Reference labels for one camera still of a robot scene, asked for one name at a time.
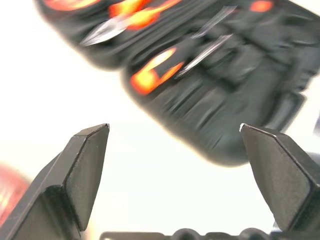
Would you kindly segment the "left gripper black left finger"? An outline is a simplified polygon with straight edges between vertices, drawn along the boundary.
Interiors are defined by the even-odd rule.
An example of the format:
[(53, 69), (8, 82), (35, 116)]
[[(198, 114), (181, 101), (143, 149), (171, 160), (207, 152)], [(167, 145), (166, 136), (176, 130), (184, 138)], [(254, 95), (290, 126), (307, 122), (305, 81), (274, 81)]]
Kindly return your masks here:
[(81, 130), (35, 177), (0, 240), (80, 240), (99, 189), (110, 126)]

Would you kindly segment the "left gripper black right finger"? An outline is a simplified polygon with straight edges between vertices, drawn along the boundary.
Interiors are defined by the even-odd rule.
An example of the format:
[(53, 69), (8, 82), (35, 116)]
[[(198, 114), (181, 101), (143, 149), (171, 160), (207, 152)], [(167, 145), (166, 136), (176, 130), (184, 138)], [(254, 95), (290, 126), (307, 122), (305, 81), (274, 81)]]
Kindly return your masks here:
[(282, 231), (320, 232), (320, 165), (291, 137), (243, 123), (255, 182)]

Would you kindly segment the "orange black utility knife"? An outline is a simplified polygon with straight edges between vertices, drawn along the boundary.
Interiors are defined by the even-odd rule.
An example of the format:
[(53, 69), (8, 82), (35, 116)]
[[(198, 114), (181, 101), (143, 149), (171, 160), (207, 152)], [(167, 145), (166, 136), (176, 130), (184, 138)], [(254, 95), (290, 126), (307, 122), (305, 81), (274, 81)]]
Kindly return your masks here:
[(0, 228), (12, 213), (30, 182), (19, 172), (0, 163)]

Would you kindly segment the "black plastic tool case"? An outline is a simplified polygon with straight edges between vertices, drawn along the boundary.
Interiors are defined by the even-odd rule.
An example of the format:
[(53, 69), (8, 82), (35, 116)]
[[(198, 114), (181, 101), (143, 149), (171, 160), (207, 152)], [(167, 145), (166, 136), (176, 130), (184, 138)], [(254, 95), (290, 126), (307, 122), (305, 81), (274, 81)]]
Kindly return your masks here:
[(224, 6), (241, 7), (246, 0), (182, 0), (143, 29), (80, 45), (110, 19), (109, 7), (122, 1), (100, 0), (60, 11), (34, 0), (44, 19), (93, 64), (123, 67), (121, 83), (143, 110), (219, 164), (246, 162), (241, 123), (287, 129), (302, 108), (302, 91), (320, 72), (320, 0), (315, 1), (317, 11), (291, 0), (274, 0), (274, 7), (249, 27), (229, 24), (237, 13), (215, 25), (200, 37), (187, 63), (220, 36), (232, 37), (184, 76), (141, 95), (132, 87), (132, 75), (162, 51), (190, 38)]

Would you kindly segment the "orange black tape measure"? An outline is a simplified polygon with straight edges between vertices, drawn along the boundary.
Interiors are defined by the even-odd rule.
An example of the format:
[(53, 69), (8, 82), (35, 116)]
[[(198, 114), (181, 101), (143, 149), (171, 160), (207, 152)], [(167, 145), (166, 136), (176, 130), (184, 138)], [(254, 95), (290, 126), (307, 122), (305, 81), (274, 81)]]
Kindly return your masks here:
[(57, 11), (74, 11), (90, 7), (101, 0), (43, 0), (44, 4)]

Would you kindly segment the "orange handled pliers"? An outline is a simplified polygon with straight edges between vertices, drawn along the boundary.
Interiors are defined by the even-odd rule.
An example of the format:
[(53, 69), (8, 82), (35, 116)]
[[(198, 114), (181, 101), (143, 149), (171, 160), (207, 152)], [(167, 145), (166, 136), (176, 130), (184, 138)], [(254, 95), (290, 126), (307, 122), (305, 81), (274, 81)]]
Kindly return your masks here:
[(138, 31), (157, 21), (165, 10), (182, 0), (165, 0), (159, 6), (145, 7), (152, 0), (124, 0), (108, 8), (110, 19), (97, 25), (79, 43), (87, 47), (107, 42), (125, 30)]

